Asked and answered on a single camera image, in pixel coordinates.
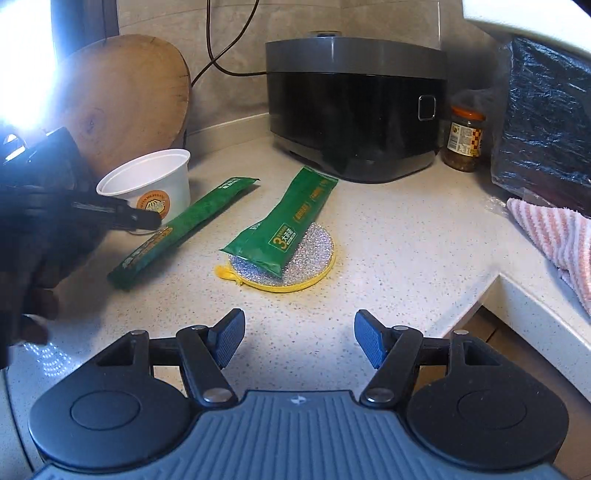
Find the green packet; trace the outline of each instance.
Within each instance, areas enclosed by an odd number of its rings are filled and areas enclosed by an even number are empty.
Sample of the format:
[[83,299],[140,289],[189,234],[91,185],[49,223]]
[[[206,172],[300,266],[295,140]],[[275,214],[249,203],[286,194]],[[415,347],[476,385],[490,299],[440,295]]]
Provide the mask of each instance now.
[[239,233],[222,252],[237,255],[281,278],[283,268],[338,182],[311,168],[302,168],[271,213]]
[[232,177],[197,200],[178,217],[163,225],[147,242],[107,275],[115,288],[129,290],[137,275],[166,250],[179,244],[198,224],[224,208],[238,193],[258,179]]

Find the wooden cutting board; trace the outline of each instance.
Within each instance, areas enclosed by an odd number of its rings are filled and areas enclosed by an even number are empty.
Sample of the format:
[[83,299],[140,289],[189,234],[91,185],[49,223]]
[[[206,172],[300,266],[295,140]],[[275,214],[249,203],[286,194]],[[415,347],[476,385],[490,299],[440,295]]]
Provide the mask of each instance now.
[[56,71],[43,127],[66,127],[98,179],[177,146],[189,114],[189,68],[170,43],[120,35],[73,53]]

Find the rice cooker lid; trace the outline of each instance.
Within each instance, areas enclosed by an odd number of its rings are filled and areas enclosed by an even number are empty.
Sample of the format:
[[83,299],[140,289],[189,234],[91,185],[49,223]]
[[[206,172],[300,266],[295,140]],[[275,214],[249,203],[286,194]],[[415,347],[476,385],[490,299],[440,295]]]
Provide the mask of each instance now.
[[446,55],[408,43],[352,37],[267,42],[268,73],[356,73],[447,79]]

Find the backsplash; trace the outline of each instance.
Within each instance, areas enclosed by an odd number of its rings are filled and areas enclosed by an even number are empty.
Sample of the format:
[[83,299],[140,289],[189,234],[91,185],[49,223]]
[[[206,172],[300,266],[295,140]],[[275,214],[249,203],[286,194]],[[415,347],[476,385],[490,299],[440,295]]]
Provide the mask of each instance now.
[[[238,35],[252,4],[213,0],[214,53]],[[205,6],[206,0],[118,0],[119,29],[174,44],[194,76],[209,62]],[[266,41],[303,37],[313,30],[442,48],[450,59],[450,91],[491,81],[495,42],[463,19],[461,0],[262,0],[245,35],[219,63],[235,72],[264,70]],[[230,77],[212,67],[193,89],[189,132],[267,110],[264,76]]]

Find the kitchen countertop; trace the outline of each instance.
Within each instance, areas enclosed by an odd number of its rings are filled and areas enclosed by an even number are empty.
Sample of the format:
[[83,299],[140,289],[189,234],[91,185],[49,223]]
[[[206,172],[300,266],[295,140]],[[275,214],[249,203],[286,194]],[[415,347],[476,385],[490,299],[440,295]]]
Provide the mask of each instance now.
[[[196,232],[131,292],[106,274],[146,237],[112,232],[89,262],[57,289],[61,319],[53,346],[14,349],[8,378],[33,462],[27,417],[33,402],[65,374],[133,329],[151,337],[214,324],[230,309],[246,314],[246,335],[224,373],[246,389],[337,390],[359,395],[373,374],[353,336],[367,309],[387,326],[443,336],[480,305],[492,310],[591,400],[591,322],[556,269],[518,225],[489,209],[503,190],[482,175],[439,160],[386,184],[340,181],[318,222],[333,235],[337,260],[316,286],[273,294],[218,279],[218,251],[279,201],[301,163],[268,137],[207,155],[190,171],[193,199],[232,176],[261,179]],[[170,372],[163,374],[177,381]]]

